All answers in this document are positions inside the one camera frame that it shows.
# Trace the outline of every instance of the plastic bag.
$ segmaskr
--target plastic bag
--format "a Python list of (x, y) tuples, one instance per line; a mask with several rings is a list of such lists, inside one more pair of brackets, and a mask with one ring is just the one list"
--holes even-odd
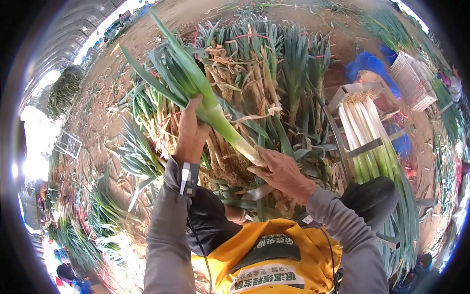
[(354, 83), (358, 79), (358, 71), (371, 71), (375, 72), (384, 79), (387, 86), (392, 91), (395, 98), (400, 99), (400, 88), (393, 81), (392, 77), (385, 70), (384, 64), (369, 52), (362, 52), (356, 57), (356, 60), (350, 62), (345, 66), (346, 77), (349, 83)]

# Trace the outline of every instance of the metal rack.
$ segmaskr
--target metal rack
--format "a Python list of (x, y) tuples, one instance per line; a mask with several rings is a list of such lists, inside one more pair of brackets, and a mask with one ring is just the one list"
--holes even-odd
[(57, 136), (55, 150), (62, 154), (70, 155), (74, 159), (78, 159), (81, 149), (82, 142), (79, 139), (63, 129), (60, 130), (59, 135)]

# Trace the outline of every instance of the metal roof frame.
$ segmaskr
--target metal roof frame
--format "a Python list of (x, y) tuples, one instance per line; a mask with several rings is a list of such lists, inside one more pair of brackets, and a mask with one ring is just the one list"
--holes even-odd
[(35, 87), (48, 72), (61, 70), (73, 63), (96, 28), (124, 1), (70, 0), (51, 23), (39, 46), (33, 76), (24, 91), (23, 99), (29, 100)]

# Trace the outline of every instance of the black cable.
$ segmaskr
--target black cable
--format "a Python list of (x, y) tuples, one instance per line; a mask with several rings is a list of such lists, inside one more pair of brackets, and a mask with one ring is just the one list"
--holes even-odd
[(199, 248), (201, 249), (202, 253), (203, 253), (203, 256), (204, 256), (204, 260), (206, 262), (206, 266), (207, 266), (207, 272), (209, 273), (209, 294), (212, 293), (212, 276), (211, 276), (211, 269), (209, 269), (209, 262), (207, 261), (207, 255), (204, 251), (204, 248), (203, 246), (201, 245), (201, 241), (199, 240), (199, 237), (197, 236), (197, 233), (196, 231), (194, 230), (194, 227), (193, 227), (193, 224), (191, 222), (191, 218), (189, 217), (189, 197), (186, 197), (186, 209), (188, 211), (188, 222), (189, 222), (189, 226), (191, 227), (191, 231), (193, 231), (194, 233), (194, 237), (196, 237), (196, 241), (197, 241), (197, 244), (199, 245)]
[(335, 279), (335, 256), (333, 255), (333, 248), (331, 247), (331, 243), (329, 241), (329, 238), (328, 236), (326, 235), (325, 231), (323, 230), (323, 228), (320, 228), (321, 232), (325, 235), (325, 238), (326, 240), (328, 241), (328, 245), (329, 245), (329, 249), (331, 251), (331, 264), (332, 264), (332, 267), (333, 267), (333, 287), (335, 289), (335, 294), (338, 294), (337, 290), (336, 290), (336, 279)]

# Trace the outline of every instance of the blue plastic bag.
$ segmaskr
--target blue plastic bag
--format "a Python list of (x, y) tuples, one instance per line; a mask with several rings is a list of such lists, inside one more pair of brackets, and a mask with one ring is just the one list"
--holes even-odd
[(395, 59), (397, 59), (398, 54), (384, 44), (379, 45), (379, 48), (380, 52), (385, 56), (385, 60), (391, 66), (395, 62)]
[[(387, 135), (392, 135), (402, 130), (402, 128), (389, 121), (385, 122), (384, 128), (387, 132)], [(404, 134), (400, 138), (393, 140), (392, 145), (395, 149), (395, 152), (400, 155), (400, 158), (407, 159), (411, 154), (411, 143), (408, 134)]]
[(400, 99), (400, 89), (393, 81), (392, 77), (385, 70), (384, 64), (369, 52), (362, 52), (356, 57), (356, 60), (350, 62), (345, 66), (346, 77), (349, 83), (354, 83), (358, 80), (358, 71), (371, 71), (375, 72), (384, 79), (387, 86), (392, 91), (395, 98)]

